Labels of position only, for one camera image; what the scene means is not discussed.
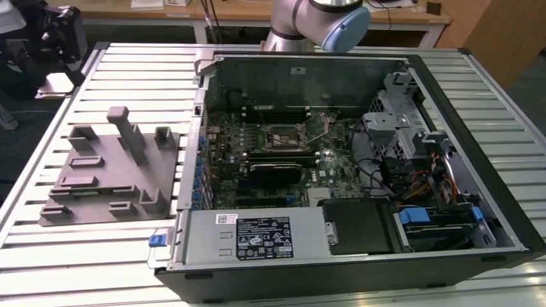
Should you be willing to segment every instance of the barcode sticker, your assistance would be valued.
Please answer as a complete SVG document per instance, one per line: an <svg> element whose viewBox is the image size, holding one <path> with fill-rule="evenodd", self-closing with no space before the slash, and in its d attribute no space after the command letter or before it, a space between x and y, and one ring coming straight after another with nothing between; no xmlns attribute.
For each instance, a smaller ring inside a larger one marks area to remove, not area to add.
<svg viewBox="0 0 546 307"><path fill-rule="evenodd" d="M237 214L217 214L217 224L237 224Z"/></svg>

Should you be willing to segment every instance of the white sticker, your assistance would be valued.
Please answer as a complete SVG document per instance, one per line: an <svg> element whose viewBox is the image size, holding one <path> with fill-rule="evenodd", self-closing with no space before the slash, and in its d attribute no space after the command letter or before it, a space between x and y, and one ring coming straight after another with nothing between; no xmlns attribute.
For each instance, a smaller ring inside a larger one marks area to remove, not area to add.
<svg viewBox="0 0 546 307"><path fill-rule="evenodd" d="M305 75L306 74L306 68L305 67L293 67L290 69L290 74L292 75Z"/></svg>
<svg viewBox="0 0 546 307"><path fill-rule="evenodd" d="M217 224L237 224L238 215L237 214L217 214Z"/></svg>

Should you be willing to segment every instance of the desk leg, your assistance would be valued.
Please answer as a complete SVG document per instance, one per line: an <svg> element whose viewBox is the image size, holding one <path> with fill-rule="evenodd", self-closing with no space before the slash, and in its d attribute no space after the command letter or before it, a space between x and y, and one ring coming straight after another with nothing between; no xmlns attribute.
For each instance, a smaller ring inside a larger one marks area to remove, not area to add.
<svg viewBox="0 0 546 307"><path fill-rule="evenodd" d="M434 48L445 27L445 24L430 25L429 31L425 33L424 39L421 40L420 48Z"/></svg>
<svg viewBox="0 0 546 307"><path fill-rule="evenodd" d="M205 21L195 20L191 22L191 26L194 27L195 42L209 43L207 41L207 23Z"/></svg>

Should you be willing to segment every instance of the paper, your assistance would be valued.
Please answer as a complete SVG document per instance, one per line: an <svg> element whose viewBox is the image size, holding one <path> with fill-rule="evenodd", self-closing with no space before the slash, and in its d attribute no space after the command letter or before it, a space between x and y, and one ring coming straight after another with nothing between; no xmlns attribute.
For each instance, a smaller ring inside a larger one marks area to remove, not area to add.
<svg viewBox="0 0 546 307"><path fill-rule="evenodd" d="M163 0L131 0L131 11L163 10Z"/></svg>

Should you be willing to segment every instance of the blue latch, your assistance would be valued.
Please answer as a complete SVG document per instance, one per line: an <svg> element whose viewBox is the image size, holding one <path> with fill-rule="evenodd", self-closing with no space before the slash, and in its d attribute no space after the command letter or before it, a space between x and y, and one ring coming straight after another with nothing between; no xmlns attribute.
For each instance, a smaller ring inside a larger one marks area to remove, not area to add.
<svg viewBox="0 0 546 307"><path fill-rule="evenodd" d="M402 224L430 222L426 208L406 208L398 213L398 216Z"/></svg>
<svg viewBox="0 0 546 307"><path fill-rule="evenodd" d="M477 219L477 221L482 221L484 220L484 213L481 212L478 207L473 207L472 209L472 213L474 214L474 218Z"/></svg>
<svg viewBox="0 0 546 307"><path fill-rule="evenodd" d="M149 240L149 246L151 248L167 246L167 235L153 235Z"/></svg>

